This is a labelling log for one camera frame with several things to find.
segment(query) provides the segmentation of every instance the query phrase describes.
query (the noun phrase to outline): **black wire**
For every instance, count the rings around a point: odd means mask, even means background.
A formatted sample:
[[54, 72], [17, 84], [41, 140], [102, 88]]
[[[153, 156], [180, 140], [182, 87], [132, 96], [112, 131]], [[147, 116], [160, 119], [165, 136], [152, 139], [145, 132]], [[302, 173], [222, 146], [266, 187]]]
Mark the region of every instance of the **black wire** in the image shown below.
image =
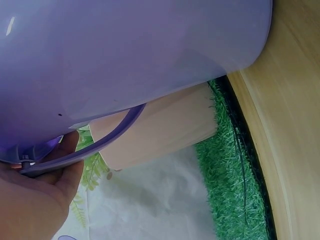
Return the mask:
[[[210, 83], [208, 82], [208, 87], [211, 88], [212, 92], [216, 95], [217, 91], [214, 89]], [[247, 222], [247, 183], [246, 183], [246, 174], [245, 174], [245, 161], [243, 159], [243, 154], [241, 152], [241, 146], [239, 143], [239, 134], [237, 132], [236, 128], [236, 118], [233, 116], [232, 111], [230, 109], [230, 104], [228, 102], [228, 98], [224, 97], [225, 103], [224, 109], [226, 112], [229, 114], [230, 119], [231, 119], [231, 125], [233, 128], [233, 141], [234, 141], [234, 147], [235, 147], [235, 152], [236, 152], [236, 157], [238, 159], [238, 156], [240, 157], [240, 163], [241, 163], [241, 171], [242, 171], [242, 179], [243, 179], [243, 213], [244, 213], [244, 223], [245, 225], [248, 224]]]
[[246, 175], [245, 175], [245, 162], [243, 158], [243, 154], [241, 152], [241, 146], [239, 143], [239, 136], [237, 133], [237, 129], [234, 124], [232, 124], [233, 128], [233, 140], [234, 140], [234, 147], [236, 156], [240, 156], [241, 162], [241, 171], [242, 171], [242, 179], [243, 179], [243, 213], [244, 213], [244, 223], [247, 225], [247, 184], [246, 184]]

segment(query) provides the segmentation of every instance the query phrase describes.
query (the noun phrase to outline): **wooden floor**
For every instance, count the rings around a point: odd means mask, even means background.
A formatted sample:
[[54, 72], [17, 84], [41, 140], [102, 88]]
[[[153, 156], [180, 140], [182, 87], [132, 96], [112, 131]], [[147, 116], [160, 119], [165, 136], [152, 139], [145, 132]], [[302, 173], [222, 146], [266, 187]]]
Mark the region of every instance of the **wooden floor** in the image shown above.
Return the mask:
[[320, 239], [320, 0], [275, 0], [266, 47], [228, 75], [265, 177], [279, 240]]

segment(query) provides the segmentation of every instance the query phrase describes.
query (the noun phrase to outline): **finger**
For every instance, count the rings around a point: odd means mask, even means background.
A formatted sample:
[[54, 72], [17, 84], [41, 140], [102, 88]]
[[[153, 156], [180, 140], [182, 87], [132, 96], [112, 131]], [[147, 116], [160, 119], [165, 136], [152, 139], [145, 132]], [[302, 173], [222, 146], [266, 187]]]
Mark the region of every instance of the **finger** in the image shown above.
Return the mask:
[[79, 141], [79, 133], [77, 131], [70, 132], [63, 136], [59, 145], [59, 150], [67, 154], [71, 154], [76, 150]]
[[38, 181], [45, 182], [47, 184], [55, 185], [58, 182], [58, 180], [61, 178], [62, 174], [63, 174], [63, 169], [58, 169], [58, 170], [37, 176], [35, 179]]
[[63, 193], [69, 204], [77, 193], [83, 169], [83, 160], [65, 167], [61, 178], [55, 184], [55, 186]]
[[78, 141], [79, 133], [77, 131], [64, 135], [62, 141], [44, 159], [41, 160], [41, 163], [72, 154], [76, 150]]

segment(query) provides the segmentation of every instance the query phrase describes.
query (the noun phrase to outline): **hand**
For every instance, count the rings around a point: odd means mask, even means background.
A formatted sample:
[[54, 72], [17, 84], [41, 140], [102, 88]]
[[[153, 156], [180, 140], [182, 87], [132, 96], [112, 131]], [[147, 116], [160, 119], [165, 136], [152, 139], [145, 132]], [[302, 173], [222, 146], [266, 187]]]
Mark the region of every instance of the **hand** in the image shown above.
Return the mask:
[[[78, 132], [66, 134], [42, 162], [73, 153], [78, 140]], [[83, 168], [84, 163], [80, 161], [64, 169], [29, 178], [0, 163], [0, 239], [52, 239], [67, 219]]]

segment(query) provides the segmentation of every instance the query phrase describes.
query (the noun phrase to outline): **green fern leaf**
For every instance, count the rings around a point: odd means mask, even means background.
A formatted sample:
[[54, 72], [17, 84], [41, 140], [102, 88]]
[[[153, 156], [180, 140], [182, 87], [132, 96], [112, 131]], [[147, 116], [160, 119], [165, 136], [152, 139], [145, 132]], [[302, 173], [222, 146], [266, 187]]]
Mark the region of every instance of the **green fern leaf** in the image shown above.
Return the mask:
[[70, 208], [71, 208], [71, 211], [74, 213], [78, 222], [82, 225], [83, 228], [85, 228], [86, 222], [87, 222], [86, 214], [85, 214], [85, 211], [82, 208], [80, 208], [80, 204], [83, 202], [84, 202], [83, 199], [77, 193], [75, 198], [72, 200], [70, 204]]
[[[82, 127], [78, 132], [80, 137], [76, 148], [77, 151], [94, 143], [89, 127]], [[95, 187], [99, 185], [97, 180], [102, 177], [102, 174], [108, 171], [109, 169], [100, 153], [88, 157], [84, 161], [81, 185], [86, 187], [87, 190], [93, 191]]]

